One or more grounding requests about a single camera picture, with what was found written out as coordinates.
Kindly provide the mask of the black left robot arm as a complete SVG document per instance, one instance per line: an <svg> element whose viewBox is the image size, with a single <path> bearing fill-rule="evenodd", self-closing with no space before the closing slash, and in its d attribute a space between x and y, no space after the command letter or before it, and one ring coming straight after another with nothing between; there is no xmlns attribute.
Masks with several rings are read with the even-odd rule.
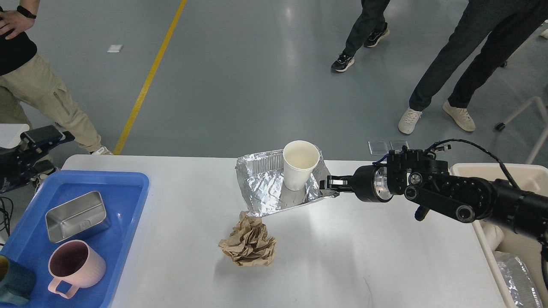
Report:
<svg viewBox="0 0 548 308"><path fill-rule="evenodd" d="M29 129L27 124L1 124L1 193L27 185L32 178L53 169L49 161L40 162L58 145L72 142L74 135L53 125Z"/></svg>

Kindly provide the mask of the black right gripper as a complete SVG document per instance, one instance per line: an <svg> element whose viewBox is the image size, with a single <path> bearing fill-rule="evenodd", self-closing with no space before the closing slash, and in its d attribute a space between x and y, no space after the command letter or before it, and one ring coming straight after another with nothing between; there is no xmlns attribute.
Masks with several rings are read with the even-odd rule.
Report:
<svg viewBox="0 0 548 308"><path fill-rule="evenodd" d="M359 200L367 202L388 202L393 197L384 165L360 166L354 175L328 175L319 182L319 189L354 193Z"/></svg>

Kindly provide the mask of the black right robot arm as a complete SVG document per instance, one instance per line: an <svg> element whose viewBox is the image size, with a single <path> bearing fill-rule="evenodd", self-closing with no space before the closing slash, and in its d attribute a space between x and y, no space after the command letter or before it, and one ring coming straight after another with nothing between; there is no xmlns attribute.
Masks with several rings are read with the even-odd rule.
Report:
<svg viewBox="0 0 548 308"><path fill-rule="evenodd" d="M450 175L448 164L436 153L450 149L449 140L427 149L389 150L382 159L360 166L354 174L329 175L319 182L322 190L354 193L361 201L387 202L403 195L418 204L417 221L430 210L463 223L486 220L542 244L541 269L547 281L548 199L519 188L507 168L495 158L506 179Z"/></svg>

